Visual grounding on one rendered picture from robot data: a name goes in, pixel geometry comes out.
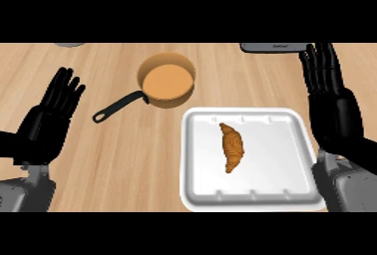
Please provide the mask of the white foam tray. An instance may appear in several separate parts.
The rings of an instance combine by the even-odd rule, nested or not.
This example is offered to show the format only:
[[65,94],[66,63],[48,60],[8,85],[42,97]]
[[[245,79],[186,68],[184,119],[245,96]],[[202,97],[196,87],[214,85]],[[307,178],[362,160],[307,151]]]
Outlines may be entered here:
[[[242,140],[224,170],[220,127]],[[192,108],[181,120],[180,198],[193,212],[311,211],[325,207],[310,167],[316,156],[298,113],[288,108]]]

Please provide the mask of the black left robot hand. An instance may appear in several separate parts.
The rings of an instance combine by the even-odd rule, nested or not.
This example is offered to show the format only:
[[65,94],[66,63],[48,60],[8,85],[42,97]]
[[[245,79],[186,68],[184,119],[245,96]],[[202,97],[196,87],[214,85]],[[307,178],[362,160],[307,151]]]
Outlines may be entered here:
[[50,81],[41,102],[34,106],[16,132],[0,130],[0,157],[14,165],[45,165],[57,157],[68,133],[70,117],[85,86],[62,67]]

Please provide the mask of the dark grey flat appliance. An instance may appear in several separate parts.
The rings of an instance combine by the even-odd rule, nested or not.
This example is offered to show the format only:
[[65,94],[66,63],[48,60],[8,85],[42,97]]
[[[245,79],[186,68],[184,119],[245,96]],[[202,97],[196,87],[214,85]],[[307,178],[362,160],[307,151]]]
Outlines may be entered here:
[[241,43],[239,49],[254,54],[298,53],[306,50],[306,43]]

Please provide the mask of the brown croissant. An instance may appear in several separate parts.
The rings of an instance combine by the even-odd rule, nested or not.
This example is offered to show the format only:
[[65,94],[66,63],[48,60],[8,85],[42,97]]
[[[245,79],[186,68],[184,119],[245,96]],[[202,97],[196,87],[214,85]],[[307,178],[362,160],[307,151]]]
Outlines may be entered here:
[[226,159],[224,172],[230,173],[239,164],[243,148],[239,132],[224,123],[218,124],[221,131],[221,150]]

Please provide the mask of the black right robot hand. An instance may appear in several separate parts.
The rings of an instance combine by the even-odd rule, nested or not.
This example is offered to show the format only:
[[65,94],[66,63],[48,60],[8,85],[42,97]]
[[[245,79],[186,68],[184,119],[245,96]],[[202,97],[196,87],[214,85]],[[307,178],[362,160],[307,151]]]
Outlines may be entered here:
[[363,135],[360,110],[344,87],[331,43],[306,45],[298,53],[307,89],[310,129],[319,148],[377,174],[377,141]]

